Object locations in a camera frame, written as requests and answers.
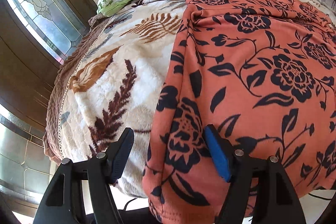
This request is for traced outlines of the orange black floral garment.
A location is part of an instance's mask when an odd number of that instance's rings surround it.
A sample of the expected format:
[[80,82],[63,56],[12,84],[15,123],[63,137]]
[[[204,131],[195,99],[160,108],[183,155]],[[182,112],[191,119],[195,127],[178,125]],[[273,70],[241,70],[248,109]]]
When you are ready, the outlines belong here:
[[204,138],[276,156],[304,196],[335,183],[335,26],[299,0],[186,0],[143,189],[161,223],[213,223],[229,185]]

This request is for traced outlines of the brown bed sheet edge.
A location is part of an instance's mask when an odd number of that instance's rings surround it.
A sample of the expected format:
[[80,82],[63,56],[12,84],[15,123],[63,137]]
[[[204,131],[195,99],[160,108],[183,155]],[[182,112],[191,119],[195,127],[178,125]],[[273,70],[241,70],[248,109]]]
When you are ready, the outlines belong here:
[[46,116],[46,131],[43,136],[44,153],[57,165],[59,165],[62,160],[58,142],[58,120],[68,80],[81,58],[100,35],[108,21],[109,19],[102,15],[92,17],[89,20],[90,30],[88,34],[82,38],[75,51],[64,61],[64,64],[62,64],[58,70],[54,82],[54,89],[49,99]]

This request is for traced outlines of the leaf pattern fleece blanket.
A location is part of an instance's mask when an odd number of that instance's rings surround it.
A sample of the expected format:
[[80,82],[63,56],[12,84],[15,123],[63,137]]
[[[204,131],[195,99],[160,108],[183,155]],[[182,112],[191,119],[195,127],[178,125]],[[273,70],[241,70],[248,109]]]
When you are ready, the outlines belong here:
[[[321,0],[299,0],[335,20]],[[271,0],[279,4],[280,0]],[[135,133],[116,187],[145,197],[142,171],[159,92],[169,67],[185,0],[133,0],[109,21],[68,80],[58,120],[62,159],[104,151],[126,127]]]

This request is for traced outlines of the brown wooden glass door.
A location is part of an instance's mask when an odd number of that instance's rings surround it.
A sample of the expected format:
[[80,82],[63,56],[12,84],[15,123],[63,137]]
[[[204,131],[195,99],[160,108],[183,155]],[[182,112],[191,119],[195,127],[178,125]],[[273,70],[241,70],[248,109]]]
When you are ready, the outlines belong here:
[[52,178],[47,108],[95,12],[94,0],[1,0],[1,208],[12,217],[32,221]]

